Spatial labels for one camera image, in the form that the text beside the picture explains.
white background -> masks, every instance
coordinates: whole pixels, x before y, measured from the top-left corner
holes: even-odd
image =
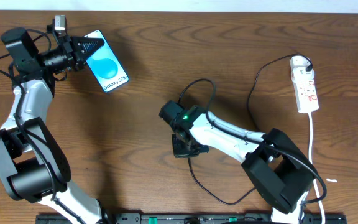
[[[0,9],[358,13],[358,0],[0,0]]]

power strip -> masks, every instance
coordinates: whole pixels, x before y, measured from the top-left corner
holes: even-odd
[[[318,106],[316,85],[314,84],[314,70],[306,71],[310,65],[303,56],[294,56],[290,60],[291,79],[295,89],[296,105],[299,113],[311,113]]]

